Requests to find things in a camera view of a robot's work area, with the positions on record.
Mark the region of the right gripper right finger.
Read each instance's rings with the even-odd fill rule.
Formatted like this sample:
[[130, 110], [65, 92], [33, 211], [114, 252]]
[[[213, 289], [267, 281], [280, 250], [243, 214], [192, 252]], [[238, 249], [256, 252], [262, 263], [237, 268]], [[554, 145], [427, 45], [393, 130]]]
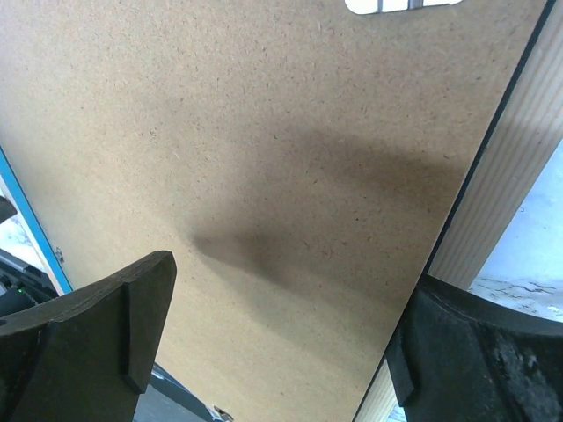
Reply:
[[388, 345], [409, 421], [560, 421], [562, 324], [420, 277]]

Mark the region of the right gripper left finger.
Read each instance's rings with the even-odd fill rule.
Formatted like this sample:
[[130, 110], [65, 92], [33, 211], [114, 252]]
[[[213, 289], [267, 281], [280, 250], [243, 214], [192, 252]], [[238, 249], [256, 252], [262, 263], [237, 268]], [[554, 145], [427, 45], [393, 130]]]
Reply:
[[153, 251], [1, 319], [3, 421], [130, 421], [165, 327], [177, 266]]

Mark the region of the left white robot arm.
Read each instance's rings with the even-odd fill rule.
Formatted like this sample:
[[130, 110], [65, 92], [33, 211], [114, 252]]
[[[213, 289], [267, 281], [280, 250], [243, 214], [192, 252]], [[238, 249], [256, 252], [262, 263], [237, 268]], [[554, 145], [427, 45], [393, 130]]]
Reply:
[[40, 269], [1, 250], [1, 317], [30, 309], [58, 297]]

